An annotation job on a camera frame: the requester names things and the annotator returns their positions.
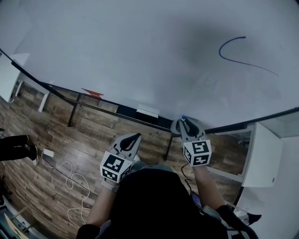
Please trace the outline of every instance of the black frame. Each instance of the black frame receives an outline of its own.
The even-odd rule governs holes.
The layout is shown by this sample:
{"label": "black frame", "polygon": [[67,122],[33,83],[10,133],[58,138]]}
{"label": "black frame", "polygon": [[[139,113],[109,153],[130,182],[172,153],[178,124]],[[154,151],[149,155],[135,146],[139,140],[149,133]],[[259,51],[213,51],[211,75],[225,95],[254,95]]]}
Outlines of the black frame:
{"label": "black frame", "polygon": [[[67,97],[65,97],[64,95],[62,95],[61,93],[59,93],[58,91],[56,91],[55,89],[53,89],[51,87],[51,86],[54,86],[54,85],[50,85],[50,84],[41,82],[41,81],[37,80],[35,77],[33,77],[32,75],[30,75],[17,62],[15,62],[14,60],[12,60],[2,49],[0,49],[0,53],[4,54],[8,59],[10,59],[11,60],[11,64],[15,68],[17,68],[20,72],[22,72],[25,76],[29,77],[31,80],[33,80],[34,82],[36,82],[37,84],[39,84],[41,87],[45,88],[49,92],[53,93],[57,97],[61,98],[62,100],[64,100],[65,102],[67,102],[67,103],[69,103],[69,104],[71,104],[73,106],[73,110],[71,112],[71,115],[70,115],[70,118],[69,118],[69,121],[68,121],[68,125],[67,125],[68,127],[71,127],[72,117],[74,115],[74,112],[76,110],[77,105],[83,105],[83,106],[86,106],[86,107],[89,107],[89,108],[92,108],[92,109],[96,109],[96,110],[102,111],[104,113],[108,113],[108,114],[111,114],[111,115],[114,115],[114,116],[118,116],[118,117],[121,117],[121,118],[124,118],[124,119],[127,119],[127,120],[134,121],[136,123],[140,123],[140,124],[143,124],[143,125],[147,125],[147,126],[150,126],[150,127],[153,127],[153,128],[156,128],[156,129],[163,130],[163,131],[171,133],[170,128],[160,127],[158,125],[151,124],[151,123],[148,123],[148,122],[145,122],[145,121],[142,121],[142,120],[139,120],[139,119],[135,119],[135,118],[132,118],[132,117],[128,117],[128,116],[123,115],[123,114],[110,112],[110,111],[107,111],[107,110],[104,110],[104,109],[101,109],[101,108],[98,108],[98,107],[95,107],[95,106],[92,106],[92,105],[88,105],[88,104],[84,104],[84,103],[79,102],[81,95],[85,95],[85,96],[89,96],[91,98],[95,98],[95,97],[92,97],[90,95],[87,95],[87,94],[84,94],[84,93],[80,93],[80,92],[77,92],[77,91],[69,90],[69,91],[78,93],[78,96],[77,96],[76,100],[67,98]],[[120,106],[119,104],[114,103],[114,102],[110,102],[110,101],[99,99],[99,98],[96,98],[96,99]],[[247,125],[249,125],[249,124],[256,123],[256,122],[263,121],[263,120],[269,120],[269,119],[280,117],[280,116],[284,116],[284,115],[288,115],[288,114],[291,114],[291,113],[294,113],[294,112],[299,112],[299,107],[295,107],[295,108],[287,110],[287,111],[283,111],[283,112],[272,114],[272,115],[265,116],[265,117],[260,117],[260,118],[257,118],[257,119],[248,120],[248,121],[237,123],[237,124],[232,124],[232,125],[227,125],[227,126],[222,126],[222,127],[207,129],[207,130],[205,130],[205,132],[206,132],[206,134],[216,134],[216,133],[222,133],[222,132],[228,132],[228,131],[235,131],[235,130],[240,130],[240,129],[246,129]],[[174,137],[178,137],[178,136],[175,135],[175,134],[173,134],[173,133],[171,133],[171,137],[170,137],[170,140],[169,140],[169,143],[168,143],[168,146],[167,146],[166,154],[164,155],[164,160],[165,161],[167,160],[167,156],[168,156],[168,153],[169,153],[169,150],[170,150],[170,147],[171,147],[172,139]],[[238,201],[239,201],[239,199],[241,197],[242,191],[243,191],[243,187],[240,188],[239,193],[237,195],[237,198],[236,198],[236,200],[234,202],[234,205],[237,205],[237,203],[238,203]]]}

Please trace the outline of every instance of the whiteboard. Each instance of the whiteboard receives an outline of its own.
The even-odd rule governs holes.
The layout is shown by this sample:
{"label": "whiteboard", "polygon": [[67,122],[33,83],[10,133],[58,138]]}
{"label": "whiteboard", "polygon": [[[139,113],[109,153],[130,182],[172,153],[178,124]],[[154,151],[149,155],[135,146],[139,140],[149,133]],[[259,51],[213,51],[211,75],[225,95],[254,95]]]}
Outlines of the whiteboard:
{"label": "whiteboard", "polygon": [[[169,119],[220,127],[298,106],[294,0],[3,0],[0,23],[0,48],[30,53],[37,79]],[[241,36],[222,55],[279,76],[220,57]]]}

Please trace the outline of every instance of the red object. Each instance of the red object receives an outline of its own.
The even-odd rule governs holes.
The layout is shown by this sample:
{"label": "red object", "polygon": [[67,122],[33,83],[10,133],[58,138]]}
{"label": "red object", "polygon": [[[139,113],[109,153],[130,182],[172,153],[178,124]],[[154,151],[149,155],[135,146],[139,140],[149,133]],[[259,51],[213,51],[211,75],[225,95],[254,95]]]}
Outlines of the red object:
{"label": "red object", "polygon": [[89,91],[89,90],[86,90],[86,89],[83,89],[83,88],[82,88],[82,90],[85,90],[86,92],[90,93],[92,96],[94,96],[96,98],[102,99],[101,96],[103,94],[101,94],[101,93],[97,93],[97,92],[94,92],[94,91]]}

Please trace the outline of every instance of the fiducial marker cube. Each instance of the fiducial marker cube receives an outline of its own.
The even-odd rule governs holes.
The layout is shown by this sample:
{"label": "fiducial marker cube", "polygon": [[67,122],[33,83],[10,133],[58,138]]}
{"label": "fiducial marker cube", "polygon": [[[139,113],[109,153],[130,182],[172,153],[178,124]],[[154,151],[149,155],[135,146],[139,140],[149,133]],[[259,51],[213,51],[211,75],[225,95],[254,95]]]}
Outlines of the fiducial marker cube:
{"label": "fiducial marker cube", "polygon": [[101,175],[119,183],[131,171],[132,166],[133,162],[106,151],[100,165]]}
{"label": "fiducial marker cube", "polygon": [[191,167],[207,165],[212,155],[211,142],[201,140],[184,143],[183,153]]}

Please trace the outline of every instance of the person's arm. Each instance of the person's arm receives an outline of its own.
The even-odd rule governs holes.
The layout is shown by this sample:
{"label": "person's arm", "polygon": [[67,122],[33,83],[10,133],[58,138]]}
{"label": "person's arm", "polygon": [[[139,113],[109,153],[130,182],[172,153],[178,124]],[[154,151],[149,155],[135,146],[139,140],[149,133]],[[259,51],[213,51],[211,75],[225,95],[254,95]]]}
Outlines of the person's arm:
{"label": "person's arm", "polygon": [[[107,179],[111,185],[117,185],[113,181]],[[95,201],[91,211],[88,214],[87,224],[102,226],[110,219],[111,209],[115,200],[116,193],[102,187],[102,190]]]}
{"label": "person's arm", "polygon": [[202,206],[207,205],[217,210],[220,206],[225,205],[225,201],[216,188],[206,166],[193,167],[193,172]]}

